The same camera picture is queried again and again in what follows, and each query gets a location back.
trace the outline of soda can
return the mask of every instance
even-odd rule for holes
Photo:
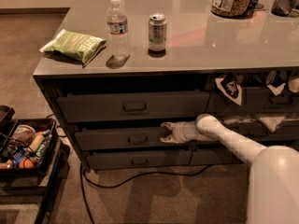
[[[152,51],[165,50],[167,21],[160,12],[149,16],[149,49]]]

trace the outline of countertop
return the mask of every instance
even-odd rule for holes
[[[260,0],[262,9],[246,17],[226,19],[210,12],[211,0],[121,0],[129,22],[131,56],[124,66],[109,63],[111,47],[106,24],[109,0],[76,0],[62,29],[107,39],[107,47],[85,68],[62,55],[45,54],[34,76],[123,75],[157,72],[217,72],[279,69],[299,66],[299,18],[270,11],[274,0]],[[166,53],[149,54],[149,17],[167,19]]]

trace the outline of water bottle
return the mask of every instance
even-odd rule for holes
[[[110,0],[110,8],[107,10],[107,25],[110,31],[113,56],[118,60],[128,58],[130,56],[128,20],[124,9],[121,8],[121,0]]]

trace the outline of floor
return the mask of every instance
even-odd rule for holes
[[[39,49],[50,41],[63,17],[64,14],[0,15],[0,105],[12,106],[16,111],[14,118],[45,118],[51,114],[32,74],[42,57]],[[74,151],[68,163],[68,176],[44,223],[91,223],[81,193],[80,162]],[[87,177],[97,184],[113,186],[144,172],[191,174],[203,168],[91,171]],[[84,179],[83,185],[94,223],[246,222],[248,175],[244,164],[215,165],[196,176],[143,175],[114,189],[99,189]],[[0,213],[0,224],[17,223],[16,217],[5,217]]]

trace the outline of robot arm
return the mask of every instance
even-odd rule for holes
[[[193,122],[164,123],[172,135],[164,142],[218,140],[250,166],[248,224],[299,223],[299,153],[289,147],[265,147],[202,114]]]

